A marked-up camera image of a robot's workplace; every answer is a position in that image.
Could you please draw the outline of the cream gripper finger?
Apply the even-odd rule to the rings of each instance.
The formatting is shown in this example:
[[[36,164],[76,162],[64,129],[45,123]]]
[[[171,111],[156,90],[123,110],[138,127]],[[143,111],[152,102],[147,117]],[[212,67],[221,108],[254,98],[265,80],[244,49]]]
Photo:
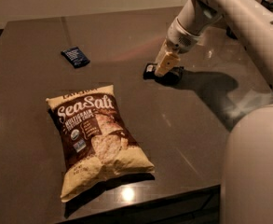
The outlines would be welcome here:
[[[161,63],[167,53],[167,41],[164,41],[161,45],[160,51],[158,52],[156,59],[155,59],[155,63]]]
[[[180,61],[180,57],[173,52],[159,53],[156,57],[156,70],[155,75],[157,77],[164,77],[177,63]]]

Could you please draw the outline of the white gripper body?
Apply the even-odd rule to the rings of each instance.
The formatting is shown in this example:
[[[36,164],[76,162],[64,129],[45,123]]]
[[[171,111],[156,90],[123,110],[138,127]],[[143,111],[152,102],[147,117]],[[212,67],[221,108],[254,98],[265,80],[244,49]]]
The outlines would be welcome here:
[[[186,30],[178,19],[170,25],[166,35],[166,51],[177,54],[187,53],[199,41],[201,33]]]

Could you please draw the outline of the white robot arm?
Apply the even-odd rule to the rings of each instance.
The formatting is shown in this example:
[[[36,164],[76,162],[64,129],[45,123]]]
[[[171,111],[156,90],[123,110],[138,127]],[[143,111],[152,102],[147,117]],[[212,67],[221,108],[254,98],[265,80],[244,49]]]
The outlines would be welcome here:
[[[255,0],[188,0],[156,57],[163,77],[223,18],[273,90],[273,13]],[[220,224],[273,224],[273,104],[233,128],[225,147]]]

